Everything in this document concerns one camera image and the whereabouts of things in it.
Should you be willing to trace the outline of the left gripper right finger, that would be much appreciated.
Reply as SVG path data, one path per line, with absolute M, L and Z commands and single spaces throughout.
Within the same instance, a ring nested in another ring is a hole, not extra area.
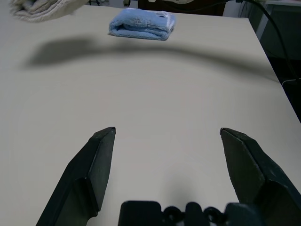
M 220 130 L 227 169 L 240 203 L 257 206 L 268 226 L 299 226 L 301 194 L 256 140 Z

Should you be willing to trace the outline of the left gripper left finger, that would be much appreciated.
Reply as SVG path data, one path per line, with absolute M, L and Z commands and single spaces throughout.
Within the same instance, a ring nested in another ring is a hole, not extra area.
M 100 212 L 107 188 L 115 127 L 96 132 L 71 159 L 37 225 L 85 226 Z

